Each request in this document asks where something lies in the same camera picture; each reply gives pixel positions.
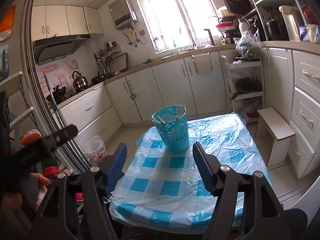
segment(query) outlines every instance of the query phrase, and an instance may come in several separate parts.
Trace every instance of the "range hood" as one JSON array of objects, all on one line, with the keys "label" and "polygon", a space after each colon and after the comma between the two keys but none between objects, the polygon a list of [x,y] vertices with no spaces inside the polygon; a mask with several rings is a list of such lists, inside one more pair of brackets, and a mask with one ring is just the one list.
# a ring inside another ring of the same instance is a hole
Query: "range hood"
[{"label": "range hood", "polygon": [[35,62],[43,65],[75,53],[90,39],[89,34],[52,37],[33,41]]}]

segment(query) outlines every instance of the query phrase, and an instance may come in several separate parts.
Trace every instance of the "blue checkered tablecloth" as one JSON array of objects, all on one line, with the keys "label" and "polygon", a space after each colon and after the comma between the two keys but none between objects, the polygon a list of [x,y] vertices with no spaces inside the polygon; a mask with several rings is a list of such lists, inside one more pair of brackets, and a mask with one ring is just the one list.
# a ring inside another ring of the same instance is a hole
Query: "blue checkered tablecloth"
[{"label": "blue checkered tablecloth", "polygon": [[[166,152],[155,127],[137,141],[138,149],[112,197],[112,219],[128,226],[179,234],[203,233],[216,197],[206,191],[193,160],[199,141],[207,154],[237,172],[262,171],[265,163],[241,117],[225,114],[188,122],[190,147],[181,154]],[[234,226],[240,225],[244,193],[238,193]]]}]

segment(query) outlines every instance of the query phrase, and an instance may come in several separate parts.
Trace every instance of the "frying pan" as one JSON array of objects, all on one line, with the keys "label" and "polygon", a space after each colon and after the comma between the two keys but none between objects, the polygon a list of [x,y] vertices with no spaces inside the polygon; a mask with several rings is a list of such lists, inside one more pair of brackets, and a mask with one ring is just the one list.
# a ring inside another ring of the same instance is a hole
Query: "frying pan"
[{"label": "frying pan", "polygon": [[246,77],[241,78],[236,82],[236,89],[238,92],[231,97],[231,100],[234,100],[238,95],[241,94],[259,92],[262,90],[262,85],[260,81]]}]

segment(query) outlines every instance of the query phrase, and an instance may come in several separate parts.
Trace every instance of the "stainless steel kettle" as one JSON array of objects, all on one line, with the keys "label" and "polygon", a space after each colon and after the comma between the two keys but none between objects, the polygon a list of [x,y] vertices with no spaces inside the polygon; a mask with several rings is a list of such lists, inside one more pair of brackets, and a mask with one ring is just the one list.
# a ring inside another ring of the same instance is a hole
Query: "stainless steel kettle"
[{"label": "stainless steel kettle", "polygon": [[81,72],[73,71],[72,78],[74,79],[72,85],[76,92],[84,90],[89,86],[86,77],[84,77]]}]

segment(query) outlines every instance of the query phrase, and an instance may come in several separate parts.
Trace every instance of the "blue plastic basket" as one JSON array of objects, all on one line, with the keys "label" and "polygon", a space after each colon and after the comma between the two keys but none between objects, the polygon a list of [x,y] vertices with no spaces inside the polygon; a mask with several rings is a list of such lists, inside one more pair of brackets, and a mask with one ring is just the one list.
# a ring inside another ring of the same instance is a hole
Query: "blue plastic basket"
[{"label": "blue plastic basket", "polygon": [[159,116],[165,121],[165,123],[153,123],[167,151],[174,154],[182,153],[190,146],[186,109],[184,114],[179,119],[176,119],[177,108],[178,105],[166,106],[152,115],[157,120]]}]

